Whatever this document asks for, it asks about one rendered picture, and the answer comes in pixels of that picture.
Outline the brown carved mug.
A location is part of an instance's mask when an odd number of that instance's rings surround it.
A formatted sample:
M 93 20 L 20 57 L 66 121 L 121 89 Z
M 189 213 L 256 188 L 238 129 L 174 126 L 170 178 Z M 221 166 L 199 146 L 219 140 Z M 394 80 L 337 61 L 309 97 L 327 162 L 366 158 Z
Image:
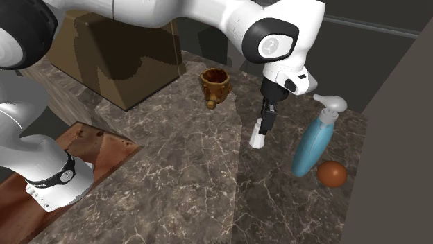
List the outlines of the brown carved mug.
M 232 90 L 230 75 L 224 69 L 206 69 L 201 73 L 200 79 L 206 107 L 209 110 L 213 110 L 218 104 L 224 102 Z

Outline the red-brown robot stand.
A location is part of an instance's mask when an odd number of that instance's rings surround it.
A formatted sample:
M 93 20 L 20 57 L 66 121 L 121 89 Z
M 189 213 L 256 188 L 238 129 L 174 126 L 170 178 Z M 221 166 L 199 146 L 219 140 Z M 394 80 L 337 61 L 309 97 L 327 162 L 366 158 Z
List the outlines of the red-brown robot stand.
M 81 122 L 73 124 L 56 142 L 94 165 L 93 188 L 142 149 L 130 139 Z M 16 173 L 0 182 L 0 244 L 28 244 L 70 208 L 46 212 L 25 187 L 24 178 Z

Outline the blue pump bottle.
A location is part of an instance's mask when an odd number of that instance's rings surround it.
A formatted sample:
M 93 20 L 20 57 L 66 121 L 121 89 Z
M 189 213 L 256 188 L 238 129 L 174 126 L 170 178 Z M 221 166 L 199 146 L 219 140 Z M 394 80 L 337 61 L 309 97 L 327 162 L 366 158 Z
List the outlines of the blue pump bottle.
M 291 172 L 296 177 L 303 177 L 319 160 L 332 138 L 339 113 L 348 107 L 347 102 L 340 96 L 314 94 L 313 99 L 325 107 L 307 127 L 298 144 L 291 165 Z

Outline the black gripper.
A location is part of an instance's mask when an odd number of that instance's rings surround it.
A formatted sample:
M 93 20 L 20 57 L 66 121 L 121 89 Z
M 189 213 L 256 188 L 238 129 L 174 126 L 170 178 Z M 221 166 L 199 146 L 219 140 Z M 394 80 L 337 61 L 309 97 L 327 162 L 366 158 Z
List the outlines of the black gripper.
M 272 102 L 285 100 L 289 95 L 289 91 L 284 87 L 279 86 L 278 83 L 272 82 L 267 78 L 263 78 L 260 91 L 264 98 L 261 109 L 262 120 L 259 133 L 266 135 L 267 132 L 272 129 L 278 114 L 276 103 Z

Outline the brown cardboard box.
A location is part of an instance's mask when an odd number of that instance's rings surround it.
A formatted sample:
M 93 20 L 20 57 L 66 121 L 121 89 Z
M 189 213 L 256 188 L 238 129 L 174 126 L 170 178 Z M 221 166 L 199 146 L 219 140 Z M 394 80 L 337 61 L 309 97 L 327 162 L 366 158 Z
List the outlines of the brown cardboard box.
M 124 111 L 184 74 L 176 21 L 142 28 L 70 10 L 50 63 Z

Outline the small white bottle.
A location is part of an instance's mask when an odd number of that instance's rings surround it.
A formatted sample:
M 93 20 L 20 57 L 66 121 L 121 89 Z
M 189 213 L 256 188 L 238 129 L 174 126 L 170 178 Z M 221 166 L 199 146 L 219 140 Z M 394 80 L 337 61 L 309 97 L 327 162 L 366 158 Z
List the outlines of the small white bottle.
M 265 136 L 263 134 L 260 134 L 261 122 L 262 122 L 261 118 L 258 118 L 256 120 L 256 123 L 254 125 L 253 131 L 251 133 L 251 137 L 249 140 L 250 146 L 252 148 L 255 148 L 255 149 L 260 149 L 264 146 Z

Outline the orange ball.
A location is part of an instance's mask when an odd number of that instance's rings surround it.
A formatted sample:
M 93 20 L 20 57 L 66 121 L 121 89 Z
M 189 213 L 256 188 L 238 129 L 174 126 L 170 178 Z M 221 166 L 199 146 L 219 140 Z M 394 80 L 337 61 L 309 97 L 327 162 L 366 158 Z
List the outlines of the orange ball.
M 348 178 L 346 167 L 336 161 L 325 161 L 320 164 L 316 175 L 323 185 L 330 188 L 342 186 Z

